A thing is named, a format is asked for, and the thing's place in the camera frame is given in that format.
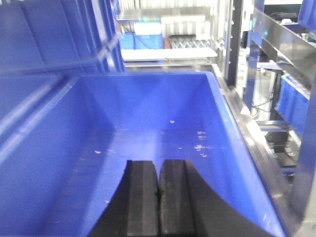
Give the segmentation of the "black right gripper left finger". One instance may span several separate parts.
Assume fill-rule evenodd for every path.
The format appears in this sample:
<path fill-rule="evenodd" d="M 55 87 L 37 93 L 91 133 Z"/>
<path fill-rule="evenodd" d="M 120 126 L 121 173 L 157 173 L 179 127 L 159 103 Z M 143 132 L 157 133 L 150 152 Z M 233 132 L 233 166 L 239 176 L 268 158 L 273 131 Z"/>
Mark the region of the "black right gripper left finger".
<path fill-rule="evenodd" d="M 90 231 L 91 237 L 157 237 L 158 181 L 152 161 L 126 163 L 110 203 Z"/>

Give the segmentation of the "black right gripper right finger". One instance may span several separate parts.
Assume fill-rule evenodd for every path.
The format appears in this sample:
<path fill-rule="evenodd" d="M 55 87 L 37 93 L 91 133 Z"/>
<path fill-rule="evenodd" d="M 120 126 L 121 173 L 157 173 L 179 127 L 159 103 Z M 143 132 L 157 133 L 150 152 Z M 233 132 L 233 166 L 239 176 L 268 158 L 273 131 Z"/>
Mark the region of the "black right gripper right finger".
<path fill-rule="evenodd" d="M 268 236 L 214 192 L 189 160 L 165 160 L 159 188 L 162 237 Z"/>

